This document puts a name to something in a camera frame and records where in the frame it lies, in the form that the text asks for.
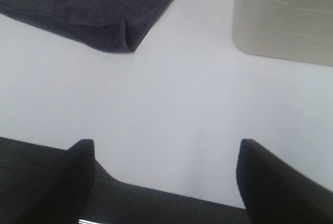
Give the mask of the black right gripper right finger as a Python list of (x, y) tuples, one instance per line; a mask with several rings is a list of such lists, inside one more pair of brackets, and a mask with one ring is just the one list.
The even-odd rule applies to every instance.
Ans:
[(332, 223), (332, 191), (255, 140), (241, 141), (236, 180), (252, 223)]

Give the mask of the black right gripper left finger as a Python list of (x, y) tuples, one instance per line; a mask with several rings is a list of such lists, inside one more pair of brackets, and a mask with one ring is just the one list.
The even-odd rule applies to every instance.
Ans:
[(78, 223), (95, 174), (94, 142), (82, 139), (1, 193), (1, 223)]

